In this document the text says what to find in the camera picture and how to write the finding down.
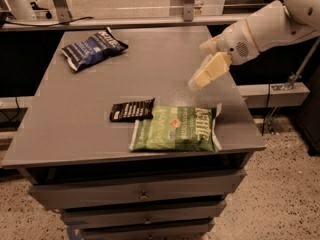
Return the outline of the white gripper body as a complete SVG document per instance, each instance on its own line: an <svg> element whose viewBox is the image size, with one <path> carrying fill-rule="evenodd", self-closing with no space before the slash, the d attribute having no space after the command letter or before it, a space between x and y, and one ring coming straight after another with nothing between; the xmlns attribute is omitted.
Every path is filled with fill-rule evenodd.
<svg viewBox="0 0 320 240"><path fill-rule="evenodd" d="M225 28L218 37L218 48L231 56L233 65L242 65L260 54L246 20Z"/></svg>

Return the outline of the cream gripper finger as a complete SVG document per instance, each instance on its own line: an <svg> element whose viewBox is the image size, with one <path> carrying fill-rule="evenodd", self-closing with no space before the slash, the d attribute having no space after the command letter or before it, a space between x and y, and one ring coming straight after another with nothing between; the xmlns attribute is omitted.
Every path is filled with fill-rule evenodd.
<svg viewBox="0 0 320 240"><path fill-rule="evenodd" d="M231 65L231 57L226 52L218 52L215 55L208 55L188 81L191 91L198 91L217 78L227 73Z"/></svg>
<svg viewBox="0 0 320 240"><path fill-rule="evenodd" d="M200 50L206 54L212 54L212 55L216 54L217 52L220 51L219 39L220 39L220 36L217 35L217 36L201 43L199 46Z"/></svg>

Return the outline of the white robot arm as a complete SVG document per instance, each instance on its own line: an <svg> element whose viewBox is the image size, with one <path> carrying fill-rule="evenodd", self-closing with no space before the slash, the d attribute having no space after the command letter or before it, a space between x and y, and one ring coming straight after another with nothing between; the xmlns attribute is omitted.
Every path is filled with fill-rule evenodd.
<svg viewBox="0 0 320 240"><path fill-rule="evenodd" d="M188 82L198 91L273 47L301 43L320 33L320 0L275 0L200 45L207 57Z"/></svg>

